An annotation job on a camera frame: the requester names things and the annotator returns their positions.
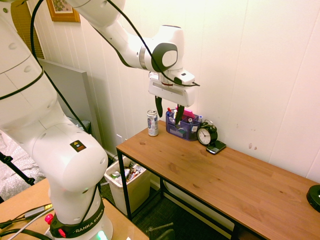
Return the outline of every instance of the soda can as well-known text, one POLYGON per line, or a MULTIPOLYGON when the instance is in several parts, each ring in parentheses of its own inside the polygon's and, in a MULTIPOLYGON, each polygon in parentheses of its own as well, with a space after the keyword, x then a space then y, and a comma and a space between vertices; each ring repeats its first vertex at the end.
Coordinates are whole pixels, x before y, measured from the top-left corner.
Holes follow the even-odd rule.
POLYGON ((148 117, 148 134, 151 137, 155 137, 158 135, 158 113, 156 110, 149 110, 146 113, 148 117))

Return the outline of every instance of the black metal frame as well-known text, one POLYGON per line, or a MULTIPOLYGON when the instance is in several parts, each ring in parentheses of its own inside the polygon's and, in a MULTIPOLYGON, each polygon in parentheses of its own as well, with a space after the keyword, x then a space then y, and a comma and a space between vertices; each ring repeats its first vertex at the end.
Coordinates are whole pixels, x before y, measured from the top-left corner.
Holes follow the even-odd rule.
POLYGON ((209 222, 211 222, 212 224, 216 225, 218 228, 222 229, 223 231, 225 231, 226 233, 231 235, 231 239, 230 240, 238 240, 238 233, 240 231, 240 229, 245 229, 246 231, 248 231, 249 233, 251 233, 252 235, 254 235, 255 237, 264 240, 265 238, 263 238, 262 236, 258 235, 256 232, 252 231, 251 229, 243 226, 242 224, 240 224, 239 222, 237 222, 236 220, 234 220, 233 218, 227 216, 226 214, 224 214, 223 212, 221 212, 220 210, 214 208, 213 206, 209 205, 208 203, 206 203, 205 201, 199 199, 196 195, 193 195, 192 193, 186 191, 185 189, 183 189, 182 187, 178 186, 176 183, 172 182, 171 180, 163 177, 162 175, 156 173, 155 171, 153 171, 152 169, 148 168, 147 166, 145 166, 143 163, 139 162, 138 159, 133 159, 132 157, 128 156, 127 154, 125 154, 124 152, 120 151, 120 150, 116 150, 117 151, 117 155, 118 155, 118 160, 119 160, 119 167, 120 167, 120 173, 121 173, 121 178, 122 178, 122 186, 123 186, 123 194, 124 194, 124 200, 125 200, 125 206, 126 206, 126 212, 127 212, 127 218, 132 221, 132 219, 139 213, 140 210, 142 210, 157 194, 160 193, 161 197, 164 197, 164 193, 168 194, 169 196, 171 196, 172 198, 174 198, 176 201, 182 203, 183 205, 185 205, 186 207, 188 207, 189 209, 191 209, 192 211, 194 211, 195 213, 199 214, 201 217, 203 217, 204 219, 208 220, 209 222), (128 195, 128 188, 127 188, 127 183, 126 183, 126 177, 125 177, 125 168, 124 168, 124 162, 123 162, 123 156, 126 156, 127 158, 131 159, 132 161, 138 163, 139 165, 141 165, 142 167, 144 167, 145 169, 147 169, 149 172, 153 173, 154 175, 158 176, 160 178, 160 189, 152 196, 150 197, 150 199, 147 199, 137 210, 135 210, 133 213, 131 213, 131 209, 130 209, 130 202, 129 202, 129 195, 128 195), (203 212, 201 212, 200 210, 198 210, 197 208, 193 207, 192 205, 190 205, 189 203, 185 202, 184 200, 180 199, 179 197, 175 196, 173 193, 171 193, 164 184, 164 181, 166 181, 167 183, 171 184, 172 186, 174 186, 175 188, 179 189, 180 191, 182 191, 183 193, 187 194, 188 196, 190 196, 191 198, 197 200, 198 202, 200 202, 201 204, 205 205, 206 207, 208 207, 209 209, 215 211, 216 213, 220 214, 221 216, 223 216, 224 218, 230 220, 232 223, 234 223, 234 228, 233 230, 230 230, 228 228, 226 228, 225 226, 223 226, 221 223, 217 222, 216 220, 212 219, 211 217, 207 216, 206 214, 204 214, 203 212))
MULTIPOLYGON (((27 184, 35 185, 35 179, 33 177, 27 177, 19 168, 16 167, 11 161, 13 158, 11 156, 6 156, 2 152, 0 152, 0 161, 6 164, 9 168, 11 168, 16 174, 18 174, 27 184)), ((4 200, 0 196, 0 204, 3 203, 4 200)))

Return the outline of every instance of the trash can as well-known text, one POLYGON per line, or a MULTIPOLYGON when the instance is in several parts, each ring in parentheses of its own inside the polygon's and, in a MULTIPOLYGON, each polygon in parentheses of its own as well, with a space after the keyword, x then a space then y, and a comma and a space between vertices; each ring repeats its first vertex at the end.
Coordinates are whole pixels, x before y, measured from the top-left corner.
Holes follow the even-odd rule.
MULTIPOLYGON (((129 158, 123 156, 123 165, 125 167, 129 167, 131 162, 132 161, 129 158)), ((116 171, 120 173, 118 161, 114 162, 106 169, 104 178, 110 185, 112 197, 116 207, 125 215, 128 215, 124 196, 124 188, 122 184, 119 184, 114 178, 111 177, 111 174, 116 171)), ((143 168, 135 178, 126 183, 131 213, 140 207, 140 205, 149 197, 150 177, 151 173, 143 168)))

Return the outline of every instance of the picture frame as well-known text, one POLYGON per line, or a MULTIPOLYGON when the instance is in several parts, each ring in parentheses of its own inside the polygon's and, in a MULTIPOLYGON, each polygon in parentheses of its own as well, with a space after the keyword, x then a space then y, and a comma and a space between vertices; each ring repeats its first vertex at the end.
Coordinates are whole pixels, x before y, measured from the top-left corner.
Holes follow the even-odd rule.
POLYGON ((80 23, 80 15, 65 0, 46 0, 53 22, 80 23))

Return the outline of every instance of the warning label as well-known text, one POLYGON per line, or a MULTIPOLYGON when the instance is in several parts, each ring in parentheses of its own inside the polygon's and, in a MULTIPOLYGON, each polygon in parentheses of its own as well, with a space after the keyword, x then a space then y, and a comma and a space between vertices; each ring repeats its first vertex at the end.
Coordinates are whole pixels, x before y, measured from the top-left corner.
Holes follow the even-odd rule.
POLYGON ((86 149, 86 146, 82 144, 79 140, 70 143, 70 146, 74 148, 77 152, 80 152, 83 149, 86 149))

